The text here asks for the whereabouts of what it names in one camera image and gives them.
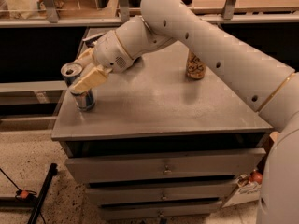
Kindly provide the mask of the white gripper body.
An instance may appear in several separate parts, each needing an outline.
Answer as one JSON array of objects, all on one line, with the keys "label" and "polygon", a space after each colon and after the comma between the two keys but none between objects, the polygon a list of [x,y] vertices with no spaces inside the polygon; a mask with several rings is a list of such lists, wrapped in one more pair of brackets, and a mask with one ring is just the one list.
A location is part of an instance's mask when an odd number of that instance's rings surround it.
[{"label": "white gripper body", "polygon": [[122,73],[133,65],[133,59],[127,54],[114,30],[102,35],[94,45],[93,58],[97,64]]}]

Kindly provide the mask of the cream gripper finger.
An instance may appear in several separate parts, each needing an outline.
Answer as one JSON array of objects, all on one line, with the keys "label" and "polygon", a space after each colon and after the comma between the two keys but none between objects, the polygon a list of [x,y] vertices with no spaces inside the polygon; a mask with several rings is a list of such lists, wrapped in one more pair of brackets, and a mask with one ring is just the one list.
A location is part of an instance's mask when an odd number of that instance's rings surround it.
[{"label": "cream gripper finger", "polygon": [[91,64],[83,70],[80,77],[75,79],[69,90],[74,94],[81,94],[85,91],[89,91],[90,89],[105,83],[111,71],[111,68],[106,68],[103,65]]},{"label": "cream gripper finger", "polygon": [[82,67],[87,67],[93,64],[93,48],[87,48],[83,51],[75,60],[75,63],[79,63]]}]

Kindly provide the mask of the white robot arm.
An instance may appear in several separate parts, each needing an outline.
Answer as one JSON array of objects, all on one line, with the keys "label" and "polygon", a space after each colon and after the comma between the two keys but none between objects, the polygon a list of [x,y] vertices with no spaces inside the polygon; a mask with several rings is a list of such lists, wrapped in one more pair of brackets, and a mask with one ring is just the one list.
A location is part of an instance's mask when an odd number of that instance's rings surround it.
[{"label": "white robot arm", "polygon": [[279,136],[263,172],[256,224],[299,223],[299,75],[288,65],[195,16],[181,0],[141,0],[140,15],[97,40],[71,90],[82,93],[147,52],[186,45]]}]

